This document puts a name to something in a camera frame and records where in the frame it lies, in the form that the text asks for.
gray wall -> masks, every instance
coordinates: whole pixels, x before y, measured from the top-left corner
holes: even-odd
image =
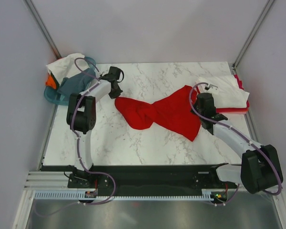
[[[37,164],[52,106],[43,98],[54,56],[22,0],[0,0],[0,229],[11,228]]]
[[[237,70],[259,138],[278,150],[286,190],[286,0],[276,1]]]
[[[62,56],[234,62],[267,0],[32,0]]]

